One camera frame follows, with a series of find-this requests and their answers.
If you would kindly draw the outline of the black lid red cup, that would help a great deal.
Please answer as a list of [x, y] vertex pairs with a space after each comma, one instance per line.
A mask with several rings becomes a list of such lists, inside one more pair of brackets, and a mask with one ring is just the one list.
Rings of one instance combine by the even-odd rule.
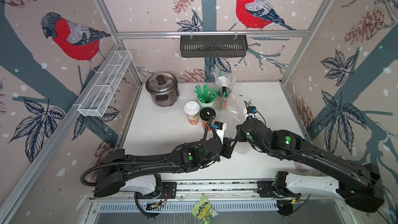
[[205, 130], [206, 129], [206, 125], [207, 125], [207, 121], [211, 118], [211, 117], [215, 117], [216, 116], [216, 112], [214, 109], [212, 109], [211, 107], [205, 107], [202, 108], [200, 111], [200, 118], [202, 121], [202, 128]]
[[219, 90], [217, 98], [215, 100], [215, 108], [219, 111], [224, 111], [227, 108], [228, 99], [230, 94], [230, 88], [227, 88], [226, 93], [223, 93], [222, 89]]

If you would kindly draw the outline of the white lid cup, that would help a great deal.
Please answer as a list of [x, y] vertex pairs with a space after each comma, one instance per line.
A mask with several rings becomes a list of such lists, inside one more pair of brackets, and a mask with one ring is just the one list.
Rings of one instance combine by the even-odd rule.
[[200, 106], [197, 102], [190, 101], [185, 104], [184, 112], [187, 115], [188, 122], [191, 125], [196, 125], [199, 122]]
[[228, 77], [225, 76], [219, 76], [217, 79], [217, 83], [218, 83], [218, 87], [219, 88], [226, 88], [229, 86], [230, 84], [230, 79]]

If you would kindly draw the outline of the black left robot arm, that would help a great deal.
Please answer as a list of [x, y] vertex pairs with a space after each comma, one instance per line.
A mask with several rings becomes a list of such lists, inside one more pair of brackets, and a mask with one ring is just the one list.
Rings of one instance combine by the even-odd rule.
[[162, 155], [127, 155], [124, 149], [117, 149], [83, 172], [80, 182], [94, 187], [94, 196], [101, 198], [118, 193], [128, 181], [138, 177], [191, 173], [210, 167], [221, 161], [221, 157], [230, 159], [237, 140], [222, 139], [213, 125], [210, 129], [212, 138], [207, 139], [207, 134], [204, 134], [200, 141], [180, 144]]

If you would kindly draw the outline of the spare clear plastic bag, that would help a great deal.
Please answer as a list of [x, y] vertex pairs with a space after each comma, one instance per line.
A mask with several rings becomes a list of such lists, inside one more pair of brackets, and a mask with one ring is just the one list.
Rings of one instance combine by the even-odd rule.
[[[235, 139], [237, 134], [237, 126], [243, 124], [247, 117], [248, 115], [245, 108], [235, 105], [227, 106], [224, 113], [224, 123], [227, 124], [224, 136], [226, 138]], [[248, 154], [250, 150], [251, 146], [245, 142], [237, 142], [236, 146], [234, 147], [234, 152], [237, 152], [241, 155]]]

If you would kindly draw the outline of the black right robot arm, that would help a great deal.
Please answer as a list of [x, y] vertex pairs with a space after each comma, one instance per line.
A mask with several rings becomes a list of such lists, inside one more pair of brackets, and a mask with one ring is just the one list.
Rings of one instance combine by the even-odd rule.
[[279, 160], [307, 165], [323, 176], [302, 176], [278, 171], [268, 188], [260, 190], [267, 197], [290, 198], [315, 194], [343, 200], [350, 207], [367, 213], [376, 212], [385, 202], [377, 166], [359, 165], [326, 152], [299, 135], [272, 131], [265, 123], [248, 117], [236, 127], [236, 139], [255, 150]]

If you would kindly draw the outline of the clear plastic carrier bag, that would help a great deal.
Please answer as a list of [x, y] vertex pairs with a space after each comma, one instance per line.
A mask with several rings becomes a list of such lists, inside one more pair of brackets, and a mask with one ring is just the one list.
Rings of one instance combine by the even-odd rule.
[[[225, 76], [225, 77], [228, 77], [228, 78], [230, 79], [230, 84], [229, 84], [229, 86], [228, 86], [228, 88], [230, 88], [230, 94], [229, 94], [229, 98], [230, 98], [230, 95], [231, 95], [231, 93], [232, 93], [232, 89], [233, 89], [233, 87], [234, 87], [234, 85], [235, 85], [235, 82], [236, 82], [236, 77], [235, 77], [235, 75], [232, 74], [232, 73], [223, 72], [223, 71], [221, 71], [220, 69], [219, 69], [218, 71], [216, 71], [216, 70], [212, 71], [212, 75], [213, 75], [213, 77], [214, 77], [214, 79], [215, 79], [215, 86], [216, 86], [216, 88], [218, 88], [219, 90], [221, 90], [222, 88], [219, 88], [219, 87], [218, 87], [218, 83], [217, 83], [218, 77], [219, 77], [219, 76]], [[226, 89], [226, 88], [223, 88], [222, 91], [223, 91], [223, 93], [226, 93], [227, 89]]]

